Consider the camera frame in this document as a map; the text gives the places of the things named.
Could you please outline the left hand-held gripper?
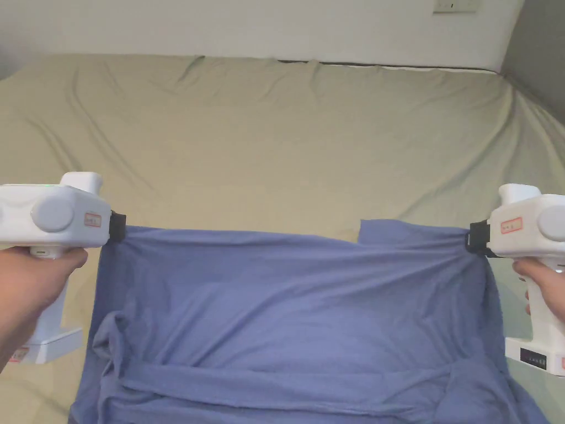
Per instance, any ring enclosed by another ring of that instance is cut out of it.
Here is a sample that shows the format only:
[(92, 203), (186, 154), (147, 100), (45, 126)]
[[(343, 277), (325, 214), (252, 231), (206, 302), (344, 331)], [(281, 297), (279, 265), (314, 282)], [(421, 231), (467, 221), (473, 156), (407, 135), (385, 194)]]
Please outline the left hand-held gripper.
[[(29, 249), (34, 257), (60, 258), (73, 248), (100, 248), (126, 236), (126, 216), (99, 195), (95, 172), (68, 172), (58, 184), (1, 185), (1, 244)], [(45, 364), (83, 344), (83, 330), (61, 325), (66, 292), (40, 316), (33, 335), (11, 363)]]

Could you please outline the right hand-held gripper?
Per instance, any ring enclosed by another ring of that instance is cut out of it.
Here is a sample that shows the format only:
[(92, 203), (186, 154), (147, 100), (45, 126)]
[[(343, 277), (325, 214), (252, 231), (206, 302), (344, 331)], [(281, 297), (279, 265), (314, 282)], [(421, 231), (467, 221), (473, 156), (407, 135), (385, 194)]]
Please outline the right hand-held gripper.
[[(542, 194), (537, 187), (505, 184), (501, 205), (486, 220), (471, 223), (468, 251), (488, 258), (535, 258), (564, 272), (564, 196)], [(532, 337), (505, 339), (505, 355), (515, 361), (564, 375), (564, 324), (546, 305), (539, 287), (528, 277)]]

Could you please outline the person's right hand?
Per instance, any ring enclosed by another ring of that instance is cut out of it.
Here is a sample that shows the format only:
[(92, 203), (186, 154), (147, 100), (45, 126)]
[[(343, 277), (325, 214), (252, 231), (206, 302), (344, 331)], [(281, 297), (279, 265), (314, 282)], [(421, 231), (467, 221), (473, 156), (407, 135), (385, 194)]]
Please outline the person's right hand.
[(523, 258), (513, 263), (515, 272), (531, 279), (540, 289), (550, 311), (564, 323), (564, 273), (558, 273), (534, 258)]

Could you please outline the person's left hand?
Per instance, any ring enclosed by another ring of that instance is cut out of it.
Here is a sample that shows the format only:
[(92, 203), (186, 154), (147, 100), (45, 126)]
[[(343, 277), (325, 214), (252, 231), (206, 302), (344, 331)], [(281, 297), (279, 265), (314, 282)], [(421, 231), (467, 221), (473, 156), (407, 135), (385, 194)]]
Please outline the person's left hand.
[(1, 251), (1, 344), (22, 345), (40, 315), (61, 295), (68, 277), (87, 261), (84, 249), (60, 258), (33, 257), (22, 247)]

